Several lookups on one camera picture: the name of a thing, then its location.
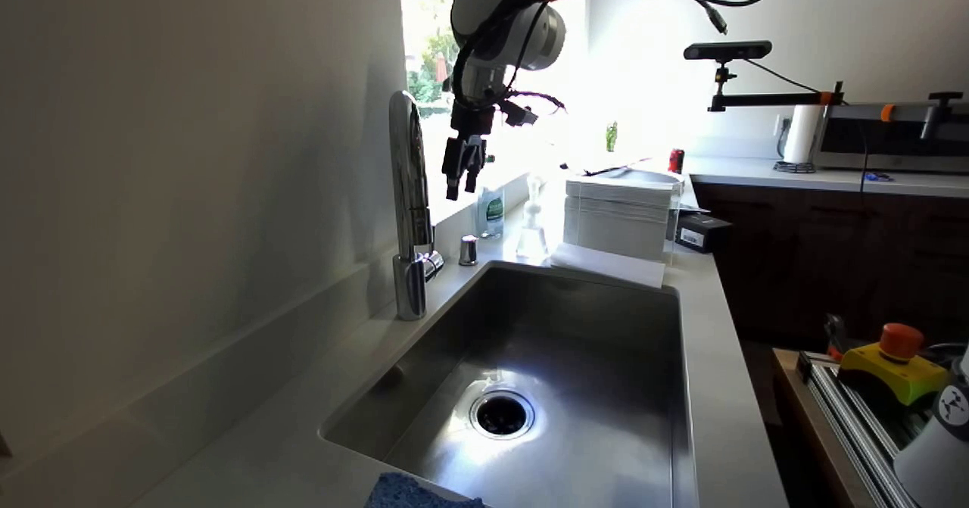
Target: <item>robotic arm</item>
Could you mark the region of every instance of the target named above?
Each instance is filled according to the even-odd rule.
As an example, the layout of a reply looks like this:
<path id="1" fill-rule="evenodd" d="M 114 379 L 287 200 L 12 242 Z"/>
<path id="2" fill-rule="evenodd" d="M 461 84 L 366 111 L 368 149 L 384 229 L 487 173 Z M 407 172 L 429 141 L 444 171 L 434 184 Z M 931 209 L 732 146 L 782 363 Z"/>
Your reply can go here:
<path id="1" fill-rule="evenodd" d="M 537 116 L 511 101 L 520 95 L 512 84 L 519 69 L 542 70 L 558 58 L 565 42 L 565 22 L 548 3 L 556 0 L 454 0 L 451 29 L 460 45 L 450 86 L 454 93 L 451 129 L 442 173 L 447 177 L 447 198 L 457 199 L 461 177 L 464 190 L 475 191 L 478 171 L 485 165 L 487 140 L 495 109 L 504 112 L 512 126 L 530 124 Z M 713 5 L 745 7 L 761 0 L 695 0 L 710 22 L 726 34 L 727 25 Z M 508 66 L 515 68 L 505 83 Z"/>

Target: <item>chrome faucet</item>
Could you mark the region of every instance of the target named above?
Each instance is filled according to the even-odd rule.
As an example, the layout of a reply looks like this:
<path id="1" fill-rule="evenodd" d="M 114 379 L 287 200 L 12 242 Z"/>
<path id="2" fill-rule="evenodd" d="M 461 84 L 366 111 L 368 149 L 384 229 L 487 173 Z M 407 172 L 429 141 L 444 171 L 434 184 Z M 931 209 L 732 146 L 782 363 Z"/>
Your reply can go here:
<path id="1" fill-rule="evenodd" d="M 434 228 L 427 209 L 421 117 L 407 92 L 391 96 L 391 170 L 399 251 L 394 256 L 397 317 L 416 321 L 427 311 L 425 284 L 444 267 L 444 258 L 434 250 Z M 419 246 L 429 250 L 421 252 Z"/>

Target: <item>white countertop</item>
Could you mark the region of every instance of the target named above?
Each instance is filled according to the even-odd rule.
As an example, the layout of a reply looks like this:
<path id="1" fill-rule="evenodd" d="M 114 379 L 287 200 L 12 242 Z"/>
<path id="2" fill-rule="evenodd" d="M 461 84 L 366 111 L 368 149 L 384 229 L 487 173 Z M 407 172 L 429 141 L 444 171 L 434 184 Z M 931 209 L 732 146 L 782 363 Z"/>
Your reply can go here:
<path id="1" fill-rule="evenodd" d="M 685 202 L 692 200 L 692 193 L 684 197 Z M 554 216 L 547 217 L 550 245 L 561 239 L 561 222 Z M 391 304 L 135 506 L 362 506 L 377 477 L 396 469 L 319 438 L 319 426 L 341 402 L 366 390 L 397 362 L 488 262 L 518 262 L 515 245 L 520 217 L 519 209 L 509 212 L 505 238 L 480 243 L 478 266 L 457 266 L 456 260 L 450 260 L 427 285 L 425 319 L 397 321 Z M 681 298 L 700 505 L 785 507 L 784 490 L 713 257 L 678 250 L 664 284 L 676 288 Z"/>
<path id="2" fill-rule="evenodd" d="M 857 192 L 862 172 L 858 170 L 818 170 L 817 173 L 782 173 L 773 170 L 776 160 L 689 155 L 684 160 L 693 182 L 772 186 L 807 190 Z M 938 173 L 889 174 L 893 181 L 865 181 L 865 192 L 872 194 L 935 195 L 941 198 L 969 198 L 969 176 Z"/>

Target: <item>dark wooden cabinet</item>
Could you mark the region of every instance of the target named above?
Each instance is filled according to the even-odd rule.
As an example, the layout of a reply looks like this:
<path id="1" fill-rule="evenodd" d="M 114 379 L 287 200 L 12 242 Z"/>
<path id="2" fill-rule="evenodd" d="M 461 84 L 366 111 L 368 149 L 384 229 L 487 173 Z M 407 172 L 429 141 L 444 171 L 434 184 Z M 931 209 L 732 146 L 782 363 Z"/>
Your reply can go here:
<path id="1" fill-rule="evenodd" d="M 734 223 L 717 269 L 738 335 L 823 348 L 824 313 L 853 338 L 886 322 L 969 338 L 969 200 L 695 184 Z"/>

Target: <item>blue sponge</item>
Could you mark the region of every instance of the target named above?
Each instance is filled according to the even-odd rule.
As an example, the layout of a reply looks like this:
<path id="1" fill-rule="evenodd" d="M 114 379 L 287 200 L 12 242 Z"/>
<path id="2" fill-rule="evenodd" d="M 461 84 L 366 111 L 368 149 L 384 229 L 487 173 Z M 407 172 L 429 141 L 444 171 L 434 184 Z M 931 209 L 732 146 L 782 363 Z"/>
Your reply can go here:
<path id="1" fill-rule="evenodd" d="M 461 502 L 427 491 L 405 474 L 381 474 L 364 508 L 485 508 L 481 498 Z"/>

